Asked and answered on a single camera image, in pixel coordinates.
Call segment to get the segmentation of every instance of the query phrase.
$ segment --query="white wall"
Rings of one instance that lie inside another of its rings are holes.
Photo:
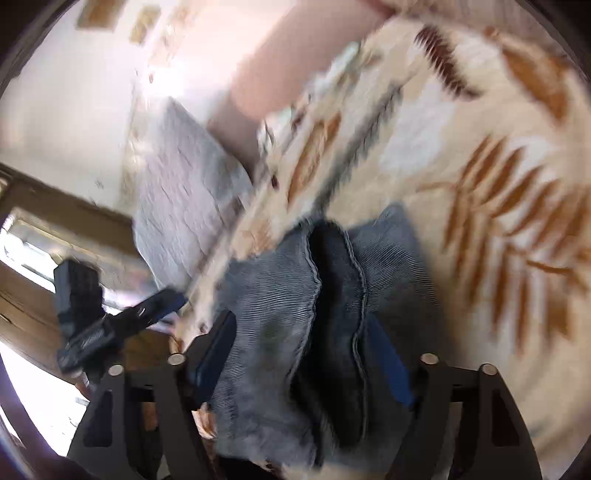
[[[172,96],[206,123],[240,62],[297,0],[193,0],[203,6],[171,62],[148,85],[153,44],[178,0],[128,0],[115,32],[76,30],[83,1],[50,31],[0,99],[0,162],[98,205],[126,212],[120,185],[134,88]],[[145,4],[160,20],[129,43]]]
[[[177,0],[156,0],[147,44],[129,34],[145,0],[128,0],[114,32],[76,30],[83,2],[49,32],[0,99],[0,162],[115,209],[134,84]]]

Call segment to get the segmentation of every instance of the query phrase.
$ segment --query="brown leaf pattern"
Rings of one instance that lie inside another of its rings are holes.
[[[470,174],[470,172],[472,171],[472,169],[474,168],[476,163],[478,163],[478,160],[480,160],[480,156],[486,150],[490,141],[491,141],[491,136],[487,135],[484,138],[484,140],[482,142],[480,142],[480,145],[478,145],[478,147],[476,147],[476,149],[474,150],[474,153],[470,157],[470,160],[468,161],[468,163],[466,164],[466,166],[462,170],[462,176],[459,181],[460,187],[462,185],[464,185],[464,182],[466,181],[468,175]]]
[[[567,57],[557,57],[555,55],[550,55],[548,57],[548,61],[550,62],[550,66],[554,70],[554,73],[558,76],[561,76],[569,69],[569,63]]]
[[[530,273],[527,268],[521,272],[521,285],[519,287],[519,313],[517,317],[517,349],[519,353],[524,351],[525,335],[529,327],[530,318],[528,308],[530,305]]]
[[[517,168],[517,165],[521,161],[523,149],[518,148],[515,150],[507,159],[499,176],[496,178],[495,182],[492,184],[491,189],[485,195],[484,200],[482,200],[482,204],[490,202],[494,199],[500,192],[503,191],[505,186],[509,183],[513,172]]]
[[[474,180],[472,181],[472,189],[478,187],[482,180],[484,180],[486,176],[491,172],[496,162],[499,160],[504,146],[505,139],[498,142],[482,161],[480,169],[478,170],[478,172],[476,172],[476,175],[474,175]]]
[[[569,337],[569,319],[565,282],[558,282],[555,275],[546,276],[546,338],[552,340],[554,332]]]
[[[589,215],[589,189],[583,193],[577,208],[574,211],[572,218],[570,219],[569,224],[566,226],[564,233],[556,242],[552,252],[550,254],[550,258],[556,258],[570,243],[576,239],[581,231],[583,230],[585,220]]]
[[[535,200],[532,202],[530,210],[525,214],[517,226],[507,233],[507,236],[517,235],[530,224],[542,217],[545,213],[547,199],[554,193],[558,184],[558,180],[549,181],[544,184]]]
[[[466,261],[468,249],[470,248],[470,241],[472,240],[473,227],[474,215],[469,203],[467,207],[466,218],[464,219],[464,224],[462,226],[462,238],[456,252],[456,268],[453,271],[453,276],[456,280],[460,280],[460,276],[462,275],[462,268]]]
[[[486,268],[486,259],[488,258],[488,243],[491,234],[491,227],[492,227],[492,219],[488,219],[486,221],[486,226],[484,232],[482,234],[482,238],[480,239],[480,245],[478,247],[478,256],[476,258],[476,265],[474,267],[474,272],[472,273],[472,278],[468,283],[468,305],[471,307],[474,305],[476,301],[476,296],[478,295],[478,288],[484,278],[485,268]]]
[[[506,141],[501,139],[494,144],[487,155],[484,155],[490,142],[491,138],[487,136],[476,147],[455,183],[439,181],[420,186],[417,191],[444,189],[451,191],[453,195],[442,248],[446,251],[456,244],[453,278],[457,283],[460,283],[463,271],[467,268],[470,249],[476,248],[475,261],[465,283],[465,299],[469,307],[476,304],[478,290],[487,275],[489,257],[493,251],[492,238],[496,237],[502,241],[501,262],[494,279],[492,333],[495,336],[498,334],[501,319],[509,302],[510,276],[515,271],[515,274],[519,275],[515,347],[519,353],[523,353],[531,321],[532,272],[540,273],[546,280],[544,321],[548,338],[551,338],[554,332],[567,338],[569,336],[567,316],[569,288],[573,288],[580,294],[587,294],[590,291],[576,272],[576,264],[591,267],[591,248],[580,247],[574,252],[572,256],[574,266],[554,266],[551,260],[558,257],[581,236],[591,215],[589,209],[591,189],[585,188],[582,193],[581,189],[571,190],[560,196],[558,201],[552,201],[553,205],[550,205],[555,192],[561,185],[560,181],[547,181],[538,186],[538,179],[543,170],[541,166],[530,168],[515,179],[524,157],[524,149],[517,148],[506,153],[504,152]],[[478,189],[481,185],[488,185],[488,187]],[[530,195],[534,189],[537,193]],[[521,206],[526,198],[531,197],[532,200],[525,215],[514,227],[506,231],[504,223],[500,221],[501,217],[512,212]],[[496,203],[497,206],[491,207],[493,200],[497,198],[500,198]],[[484,222],[478,222],[478,217],[484,217]],[[480,228],[480,234],[478,234],[478,224],[483,225]],[[528,229],[532,231],[535,225],[540,227],[531,245],[524,248],[522,245],[512,243],[513,236]],[[549,255],[546,247],[551,247]],[[540,261],[538,256],[530,258],[530,255],[540,251],[546,252],[544,255],[549,257],[548,263]],[[512,257],[519,258],[519,263],[515,262],[514,268],[511,268]]]
[[[265,218],[261,218],[252,228],[242,231],[241,234],[243,239],[249,242],[246,250],[238,255],[241,259],[259,255],[276,243],[271,235],[271,222]]]
[[[505,308],[507,283],[509,281],[509,248],[505,247],[501,256],[499,272],[496,276],[495,298],[492,303],[492,331],[496,335],[499,331],[501,317]]]
[[[538,177],[541,172],[541,167],[532,168],[521,180],[519,185],[515,187],[509,195],[507,195],[506,199],[500,205],[500,207],[492,214],[493,218],[498,216],[504,215],[509,213],[513,208],[515,208],[521,200],[525,197],[525,195],[530,191],[534,181]]]
[[[460,191],[456,190],[453,197],[452,209],[447,220],[447,227],[443,238],[443,250],[447,250],[452,243],[452,238],[456,232],[456,226],[459,224],[458,217],[460,215]]]
[[[457,71],[453,50],[436,26],[425,25],[414,41],[425,48],[429,62],[441,77],[448,92],[467,100],[482,96],[476,89],[468,87],[465,79]]]
[[[554,73],[541,75],[533,59],[525,54],[504,47],[503,57],[512,74],[537,101],[545,104],[552,116],[561,122],[567,112],[568,98],[562,82],[564,69],[557,68],[553,59],[546,59],[548,69]]]
[[[543,242],[550,236],[552,232],[560,228],[560,224],[564,219],[564,214],[566,213],[574,195],[575,194],[573,192],[570,192],[562,197],[556,208],[554,208],[554,210],[548,216],[544,226],[540,230],[540,233],[538,233],[538,236],[531,244],[532,250],[537,249],[543,244]]]
[[[340,121],[341,115],[337,113],[328,123],[325,123],[324,120],[316,122],[291,177],[290,188],[287,192],[288,205],[311,182],[320,164],[320,159],[324,152],[330,148],[339,131]]]

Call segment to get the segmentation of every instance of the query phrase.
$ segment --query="fabric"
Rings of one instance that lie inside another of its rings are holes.
[[[144,138],[134,236],[159,287],[185,290],[252,189],[245,170],[176,101]]]
[[[496,28],[535,42],[554,55],[565,55],[558,42],[523,8],[519,0],[381,0],[399,14],[433,21],[435,18],[471,28]]]
[[[288,145],[297,133],[293,125],[298,125],[303,119],[306,106],[312,98],[316,98],[327,90],[335,80],[342,75],[347,65],[355,58],[360,49],[359,42],[349,43],[345,49],[331,62],[330,68],[322,74],[317,74],[306,84],[300,100],[279,112],[268,115],[259,127],[256,138],[261,157],[265,158],[277,146]]]
[[[503,33],[394,18],[302,105],[179,334],[210,325],[230,258],[272,250],[319,204],[350,229],[402,201],[448,362],[497,365],[559,478],[591,432],[591,108],[577,72]]]
[[[422,353],[446,351],[403,208],[349,232],[312,216],[276,250],[233,262],[218,299],[236,315],[238,332],[210,402],[217,451],[387,471],[410,412],[390,394],[367,315],[410,371]]]

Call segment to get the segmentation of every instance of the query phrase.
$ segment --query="leaf pattern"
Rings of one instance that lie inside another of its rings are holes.
[[[465,79],[457,71],[453,50],[436,26],[425,25],[417,34],[415,42],[425,48],[429,62],[448,92],[467,100],[482,96],[476,89],[468,87]]]
[[[341,115],[337,113],[328,123],[325,123],[324,120],[316,122],[291,177],[290,188],[287,192],[288,205],[311,182],[322,155],[330,148],[339,131],[340,121]]]
[[[271,235],[271,222],[266,218],[259,219],[252,228],[242,231],[242,237],[249,240],[249,245],[244,252],[237,255],[241,260],[251,255],[259,255],[276,243]]]
[[[569,318],[567,294],[564,289],[566,282],[558,282],[555,275],[546,276],[546,338],[552,340],[554,332],[568,338]]]
[[[463,272],[468,268],[467,259],[470,249],[473,248],[473,244],[475,245],[475,260],[465,282],[467,306],[472,307],[476,304],[478,291],[488,274],[488,265],[491,264],[488,259],[493,253],[492,238],[497,237],[502,241],[501,261],[494,273],[493,282],[492,333],[494,336],[498,334],[501,320],[510,301],[508,294],[510,276],[518,275],[515,348],[521,354],[524,351],[531,321],[532,271],[541,273],[546,280],[545,327],[548,338],[551,338],[554,332],[568,338],[567,292],[569,288],[585,295],[591,291],[591,288],[578,275],[575,267],[554,266],[551,262],[582,234],[590,215],[591,187],[585,188],[582,193],[581,189],[563,193],[559,200],[554,202],[554,206],[550,207],[550,199],[560,187],[560,181],[547,181],[537,187],[543,171],[541,166],[527,170],[520,174],[520,178],[514,180],[525,156],[524,149],[517,148],[504,155],[506,139],[501,139],[494,144],[487,155],[484,155],[490,143],[491,137],[488,135],[476,147],[461,169],[459,179],[455,182],[438,181],[422,185],[417,191],[444,189],[453,195],[443,234],[442,250],[447,251],[451,245],[456,244],[452,272],[455,282],[461,282]],[[493,172],[497,173],[489,180]],[[489,186],[482,193],[482,189],[479,191],[478,187],[484,184]],[[537,193],[532,196],[526,213],[512,229],[505,231],[504,223],[499,218],[522,205],[525,199],[530,197],[534,188],[537,189]],[[491,207],[491,201],[497,198],[501,198],[498,206]],[[484,217],[484,222],[478,222],[478,217]],[[522,244],[512,243],[513,236],[526,229],[532,229],[538,222],[541,228],[534,236],[531,245],[523,247]],[[480,234],[477,233],[478,224],[483,225]],[[545,248],[548,247],[550,240],[553,243],[549,245],[551,249],[548,255]],[[540,261],[539,255],[535,259],[530,258],[530,255],[542,248],[545,255],[549,256],[548,263]],[[573,254],[573,260],[575,263],[591,267],[591,248],[579,248]]]
[[[554,210],[548,216],[546,222],[544,223],[544,226],[540,230],[540,233],[538,233],[538,236],[531,244],[532,250],[535,250],[540,245],[542,245],[542,243],[548,238],[548,236],[560,227],[560,223],[562,222],[564,214],[566,213],[567,208],[571,200],[573,199],[574,195],[575,194],[573,192],[570,192],[562,197],[556,208],[554,208]]]
[[[577,208],[574,211],[572,218],[570,219],[569,224],[566,226],[564,233],[552,249],[550,258],[556,258],[568,246],[568,244],[572,243],[574,239],[579,236],[583,230],[588,216],[589,189],[586,189],[579,201],[579,204],[577,205]]]
[[[466,254],[468,252],[468,248],[470,247],[470,241],[472,240],[473,227],[474,215],[470,208],[470,204],[468,204],[466,218],[462,227],[462,238],[460,240],[460,245],[458,246],[456,254],[456,268],[453,271],[453,276],[456,280],[460,280],[460,276],[462,275],[462,267],[466,261]]]
[[[503,57],[511,73],[534,99],[545,104],[552,116],[562,122],[566,116],[568,97],[562,83],[564,69],[558,67],[556,59],[546,59],[554,78],[550,75],[540,75],[534,60],[515,50],[504,47]]]
[[[517,316],[517,349],[519,353],[523,353],[524,351],[525,335],[530,323],[528,315],[530,296],[530,273],[527,268],[524,268],[521,272],[521,285],[519,287],[519,313]]]
[[[548,57],[548,61],[550,62],[550,66],[554,70],[554,74],[557,76],[562,76],[564,72],[569,69],[568,59],[557,57],[555,55],[550,55]]]
[[[542,217],[542,215],[545,213],[547,199],[554,193],[558,184],[558,180],[549,181],[548,183],[544,184],[535,200],[532,202],[530,210],[525,214],[517,226],[507,233],[507,236],[517,235],[522,230],[530,226],[533,222]]]
[[[505,308],[507,284],[509,282],[509,247],[505,246],[501,256],[501,264],[496,276],[495,298],[492,303],[492,331],[496,335]]]
[[[468,283],[467,301],[470,307],[473,306],[474,302],[476,301],[478,288],[480,287],[482,279],[484,278],[486,259],[488,258],[488,244],[491,234],[491,227],[492,219],[488,219],[486,222],[484,233],[482,234],[482,238],[480,239],[480,245],[478,247],[478,256],[476,257],[476,265],[474,267],[474,272],[472,273],[472,278]]]
[[[533,186],[534,181],[540,174],[541,170],[541,167],[532,168],[525,175],[523,180],[521,180],[519,185],[517,185],[517,187],[511,190],[511,192],[509,193],[509,195],[507,195],[506,199],[503,201],[500,207],[497,208],[495,213],[492,214],[492,217],[496,218],[498,216],[504,215],[506,213],[509,213],[513,208],[515,208],[521,202],[521,200],[523,200],[525,195]]]
[[[458,183],[458,185],[460,187],[462,185],[464,185],[464,182],[466,181],[468,175],[470,174],[470,172],[472,171],[472,169],[474,168],[476,163],[478,163],[478,160],[480,160],[480,156],[486,150],[490,141],[491,141],[491,136],[487,135],[484,138],[484,140],[482,140],[482,142],[480,142],[480,145],[478,145],[478,147],[476,147],[476,149],[472,153],[470,160],[468,161],[468,163],[466,164],[466,166],[462,170],[462,176],[460,177],[460,181]]]
[[[501,156],[501,152],[503,147],[505,146],[505,139],[502,139],[498,142],[493,149],[489,152],[489,154],[485,157],[482,161],[482,165],[476,175],[474,175],[474,180],[472,181],[472,190],[475,190],[478,185],[486,178],[486,176],[491,172],[493,167],[495,166],[497,160]]]
[[[518,148],[515,150],[507,159],[499,176],[496,178],[495,182],[492,184],[491,189],[485,195],[484,200],[482,200],[482,204],[490,202],[494,199],[500,192],[503,191],[503,188],[509,183],[513,172],[517,168],[517,165],[521,161],[523,156],[523,148]]]
[[[363,125],[357,130],[347,148],[342,153],[342,158],[335,162],[336,167],[331,172],[324,185],[323,191],[316,197],[314,208],[323,212],[338,188],[340,182],[357,165],[360,160],[366,158],[371,147],[379,138],[379,132],[383,125],[392,118],[396,106],[402,101],[402,87],[396,82],[388,86],[388,90],[380,97],[372,113],[364,119]]]
[[[453,234],[456,231],[456,226],[459,224],[458,216],[460,215],[460,191],[456,190],[453,197],[452,209],[447,220],[447,227],[443,237],[443,251],[447,250],[452,243]]]

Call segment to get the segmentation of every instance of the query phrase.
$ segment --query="metal bolt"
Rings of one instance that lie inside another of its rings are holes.
[[[113,365],[109,368],[109,375],[112,377],[116,377],[117,375],[121,375],[123,373],[123,366],[122,365]]]
[[[182,353],[173,353],[166,360],[170,365],[181,365],[184,363],[184,355]]]
[[[421,355],[421,362],[427,365],[437,365],[439,359],[434,353],[424,353]]]
[[[487,375],[494,377],[499,371],[496,369],[494,365],[491,364],[484,364],[482,365],[482,371]]]

